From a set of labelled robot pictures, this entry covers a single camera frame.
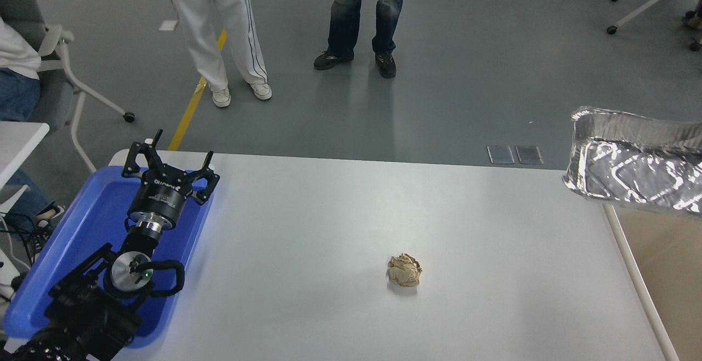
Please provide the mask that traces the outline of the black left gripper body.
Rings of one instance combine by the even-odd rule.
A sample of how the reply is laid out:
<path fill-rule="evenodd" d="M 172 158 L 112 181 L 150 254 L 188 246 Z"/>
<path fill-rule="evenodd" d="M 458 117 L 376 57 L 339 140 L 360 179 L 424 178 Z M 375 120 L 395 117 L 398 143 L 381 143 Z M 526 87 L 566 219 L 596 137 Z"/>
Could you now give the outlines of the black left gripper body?
<path fill-rule="evenodd" d="M 165 166 L 142 173 L 140 186 L 127 214 L 131 221 L 148 215 L 160 216 L 164 225 L 176 225 L 193 191 L 189 173 Z"/>

